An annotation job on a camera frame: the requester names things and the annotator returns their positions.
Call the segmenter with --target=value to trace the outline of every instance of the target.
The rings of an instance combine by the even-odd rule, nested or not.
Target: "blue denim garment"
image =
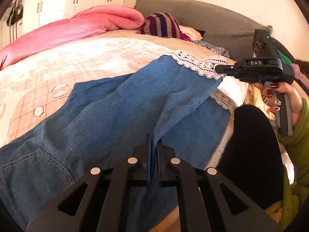
[[[86,170],[113,167],[147,132],[153,155],[162,138],[203,169],[230,116],[209,97],[221,81],[162,56],[134,74],[75,84],[63,107],[0,149],[1,200],[25,230]],[[127,231],[149,231],[177,205],[176,190],[160,188],[152,172],[148,188],[131,191]]]

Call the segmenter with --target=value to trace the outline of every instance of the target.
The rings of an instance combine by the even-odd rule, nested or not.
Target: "triangular cutout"
[[[78,189],[71,193],[71,195],[65,201],[63,201],[59,205],[58,210],[70,216],[75,216],[87,187],[88,184],[83,183]]]
[[[248,206],[224,183],[220,184],[220,188],[232,215],[237,215],[248,209]]]

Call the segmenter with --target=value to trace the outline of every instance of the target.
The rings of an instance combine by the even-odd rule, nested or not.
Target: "headboard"
[[[255,29],[267,30],[232,10],[194,0],[136,0],[134,8],[145,17],[155,12],[167,12],[180,25],[205,31],[203,40],[227,48],[235,61],[252,57]]]

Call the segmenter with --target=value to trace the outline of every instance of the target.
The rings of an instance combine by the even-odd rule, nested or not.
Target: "green cloth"
[[[280,228],[284,230],[294,219],[309,194],[309,102],[302,98],[304,107],[293,136],[279,135],[278,139],[297,168],[296,182],[289,184],[287,171],[283,182],[283,207]]]
[[[291,60],[286,55],[284,55],[281,51],[279,51],[279,54],[281,56],[281,59],[283,60],[283,62],[286,65],[291,65],[292,64]]]

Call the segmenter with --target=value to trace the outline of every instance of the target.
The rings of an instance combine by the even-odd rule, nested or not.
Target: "person's left hand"
[[[267,97],[267,104],[269,105],[272,113],[280,111],[280,105],[282,104],[281,101],[272,96],[273,90],[276,90],[279,93],[287,93],[291,103],[293,127],[297,125],[300,115],[302,114],[303,102],[302,98],[293,86],[285,82],[273,83],[271,84],[271,88],[267,88],[261,83],[254,83],[253,85],[256,88],[263,90],[263,95]]]

